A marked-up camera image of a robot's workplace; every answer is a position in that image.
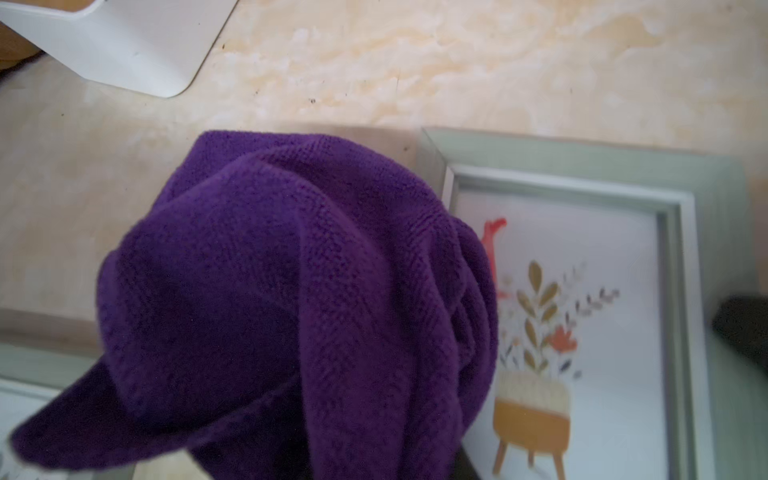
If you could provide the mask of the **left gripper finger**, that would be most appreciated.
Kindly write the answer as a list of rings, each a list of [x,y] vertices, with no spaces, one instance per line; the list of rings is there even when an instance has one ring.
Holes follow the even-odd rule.
[[[767,371],[767,297],[737,295],[722,302],[712,321],[714,332],[730,347]]]

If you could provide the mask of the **green frame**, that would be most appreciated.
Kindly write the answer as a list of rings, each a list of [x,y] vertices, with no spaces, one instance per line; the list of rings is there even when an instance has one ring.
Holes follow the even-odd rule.
[[[758,308],[737,162],[426,129],[415,168],[497,290],[460,477],[766,477],[767,377],[714,330]]]

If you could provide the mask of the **purple microfiber cloth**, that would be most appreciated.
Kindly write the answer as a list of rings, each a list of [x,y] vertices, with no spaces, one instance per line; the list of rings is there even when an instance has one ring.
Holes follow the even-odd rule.
[[[202,134],[96,303],[103,355],[12,433],[26,462],[184,449],[215,479],[446,479],[498,352],[477,234],[326,135]]]

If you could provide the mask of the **green frame near arm base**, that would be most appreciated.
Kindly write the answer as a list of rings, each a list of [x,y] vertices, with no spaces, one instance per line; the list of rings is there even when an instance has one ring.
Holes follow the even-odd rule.
[[[131,479],[135,467],[105,471],[46,470],[21,461],[10,434],[95,363],[90,357],[1,345],[1,477],[3,479]]]

